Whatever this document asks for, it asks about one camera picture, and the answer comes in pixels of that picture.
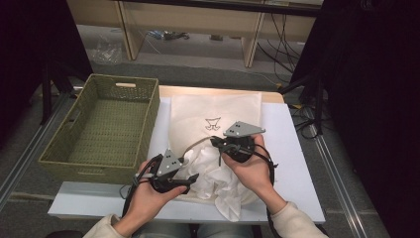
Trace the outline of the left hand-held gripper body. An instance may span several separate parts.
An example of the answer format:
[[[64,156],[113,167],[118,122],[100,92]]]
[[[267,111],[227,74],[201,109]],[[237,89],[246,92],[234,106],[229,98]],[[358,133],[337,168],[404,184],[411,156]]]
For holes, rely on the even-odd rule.
[[[155,162],[150,169],[152,177],[150,178],[150,183],[154,190],[160,193],[168,192],[178,186],[174,183],[174,176],[182,168],[184,163],[184,158],[178,158],[171,150],[166,150],[163,155],[157,155],[155,157]],[[189,192],[190,186],[187,186],[187,190],[184,194]]]

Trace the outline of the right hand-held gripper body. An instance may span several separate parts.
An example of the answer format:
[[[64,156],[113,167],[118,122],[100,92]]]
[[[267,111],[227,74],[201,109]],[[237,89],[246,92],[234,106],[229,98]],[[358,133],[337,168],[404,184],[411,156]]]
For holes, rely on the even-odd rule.
[[[239,163],[246,162],[255,150],[253,135],[262,134],[265,129],[242,121],[235,122],[224,132],[224,153]]]

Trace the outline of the white cloth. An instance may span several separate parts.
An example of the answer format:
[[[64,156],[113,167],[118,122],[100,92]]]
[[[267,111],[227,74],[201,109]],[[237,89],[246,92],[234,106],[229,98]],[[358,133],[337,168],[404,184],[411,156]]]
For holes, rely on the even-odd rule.
[[[195,146],[184,154],[184,159],[187,165],[177,177],[187,179],[198,174],[198,179],[190,186],[188,194],[181,197],[182,200],[213,203],[223,217],[238,222],[242,206],[258,199],[224,162],[219,162],[220,153],[216,148]]]

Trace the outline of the cream mesh laundry bag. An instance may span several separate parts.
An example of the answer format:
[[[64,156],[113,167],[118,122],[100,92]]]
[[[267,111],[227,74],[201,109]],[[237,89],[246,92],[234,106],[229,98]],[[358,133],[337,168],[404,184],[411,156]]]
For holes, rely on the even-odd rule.
[[[209,138],[222,138],[235,122],[261,123],[259,93],[233,95],[176,95],[171,98],[169,147],[178,156],[195,146],[213,147]]]

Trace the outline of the green woven basket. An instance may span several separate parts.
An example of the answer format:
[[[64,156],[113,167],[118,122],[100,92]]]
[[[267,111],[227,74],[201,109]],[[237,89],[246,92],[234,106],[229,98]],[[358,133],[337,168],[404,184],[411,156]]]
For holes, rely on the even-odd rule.
[[[157,79],[92,74],[39,164],[64,181],[129,184],[148,158],[158,108]]]

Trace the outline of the person's left hand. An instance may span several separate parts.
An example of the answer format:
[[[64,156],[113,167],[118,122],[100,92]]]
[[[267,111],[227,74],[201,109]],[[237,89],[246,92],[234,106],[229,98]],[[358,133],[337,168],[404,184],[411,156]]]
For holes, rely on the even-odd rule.
[[[139,224],[149,222],[158,215],[169,201],[180,196],[186,190],[187,187],[182,185],[165,193],[160,193],[155,191],[147,178],[141,178],[124,217]]]

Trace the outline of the person's right hand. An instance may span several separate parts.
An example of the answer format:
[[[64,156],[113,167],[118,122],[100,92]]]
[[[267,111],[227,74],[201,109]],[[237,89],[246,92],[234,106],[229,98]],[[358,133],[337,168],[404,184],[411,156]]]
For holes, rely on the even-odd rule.
[[[264,202],[271,214],[277,213],[287,204],[273,188],[269,177],[269,167],[264,159],[252,155],[245,163],[238,163],[226,154],[223,154],[222,158],[243,186],[253,191]]]

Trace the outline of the person's legs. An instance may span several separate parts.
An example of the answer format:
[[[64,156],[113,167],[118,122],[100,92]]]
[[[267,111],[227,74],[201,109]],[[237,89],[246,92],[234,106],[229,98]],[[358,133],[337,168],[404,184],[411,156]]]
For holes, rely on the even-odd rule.
[[[234,223],[150,222],[136,231],[133,238],[254,238],[254,232],[251,225]]]

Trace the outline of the black metal stand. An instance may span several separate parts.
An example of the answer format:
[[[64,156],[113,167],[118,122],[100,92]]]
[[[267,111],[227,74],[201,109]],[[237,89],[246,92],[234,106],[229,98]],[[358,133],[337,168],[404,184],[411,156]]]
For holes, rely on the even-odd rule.
[[[70,93],[73,91],[73,85],[70,82],[71,77],[86,81],[92,72],[93,69],[88,59],[76,63],[70,63],[59,59],[48,59],[45,62],[42,77],[42,125],[46,124],[53,114],[52,85],[54,85],[59,92]]]
[[[322,130],[322,106],[323,106],[323,81],[317,73],[307,74],[299,79],[295,79],[287,86],[280,87],[277,92],[284,95],[297,87],[303,89],[299,96],[299,101],[304,105],[313,102],[315,107],[314,116],[304,123],[304,126],[313,125],[315,127],[315,137],[323,134]]]

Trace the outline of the small clutter under desk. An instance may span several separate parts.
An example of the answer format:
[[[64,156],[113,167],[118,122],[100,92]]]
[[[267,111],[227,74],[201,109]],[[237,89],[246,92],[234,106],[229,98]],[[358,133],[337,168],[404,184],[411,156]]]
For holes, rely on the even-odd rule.
[[[157,40],[164,40],[164,41],[172,41],[177,39],[189,39],[188,33],[178,33],[178,32],[169,32],[169,31],[148,31],[148,35],[157,39]]]

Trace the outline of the beige wooden desk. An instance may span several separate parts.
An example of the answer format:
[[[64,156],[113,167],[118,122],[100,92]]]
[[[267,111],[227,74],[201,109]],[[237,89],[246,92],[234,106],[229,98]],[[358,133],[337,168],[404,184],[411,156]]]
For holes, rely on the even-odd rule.
[[[129,60],[137,58],[147,30],[165,30],[239,37],[245,66],[250,67],[259,39],[273,40],[283,29],[288,41],[303,43],[315,23],[313,17],[289,13],[271,15],[114,0],[66,1],[78,25],[121,28]]]

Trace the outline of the clear plastic bag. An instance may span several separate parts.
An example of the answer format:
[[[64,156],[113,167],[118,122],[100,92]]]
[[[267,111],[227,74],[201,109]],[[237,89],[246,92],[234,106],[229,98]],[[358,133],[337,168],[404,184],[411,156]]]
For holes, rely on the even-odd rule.
[[[97,64],[117,65],[123,61],[121,40],[111,34],[99,34],[88,38],[85,49],[89,58]]]

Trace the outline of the black curtain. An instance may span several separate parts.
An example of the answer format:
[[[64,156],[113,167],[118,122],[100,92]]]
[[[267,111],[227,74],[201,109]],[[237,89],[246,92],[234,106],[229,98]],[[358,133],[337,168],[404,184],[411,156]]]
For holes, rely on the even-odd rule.
[[[318,72],[391,238],[420,238],[420,0],[323,0],[294,76]]]
[[[0,0],[0,147],[42,83],[91,73],[67,0]]]

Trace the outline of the aluminium floor rail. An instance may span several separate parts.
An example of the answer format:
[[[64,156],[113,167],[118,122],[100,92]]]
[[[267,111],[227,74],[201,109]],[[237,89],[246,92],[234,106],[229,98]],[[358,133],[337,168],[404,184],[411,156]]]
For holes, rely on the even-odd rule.
[[[316,136],[315,142],[354,237],[368,238],[361,217],[350,198],[324,137]]]
[[[52,129],[52,124],[57,121],[58,114],[64,111],[65,104],[70,102],[72,96],[72,93],[62,93],[57,98],[55,105],[52,107],[51,116],[39,126],[30,143],[8,173],[4,182],[0,185],[0,211],[6,205],[12,191],[16,188],[19,180],[36,156],[36,153],[40,150],[41,144],[47,137],[47,133]]]

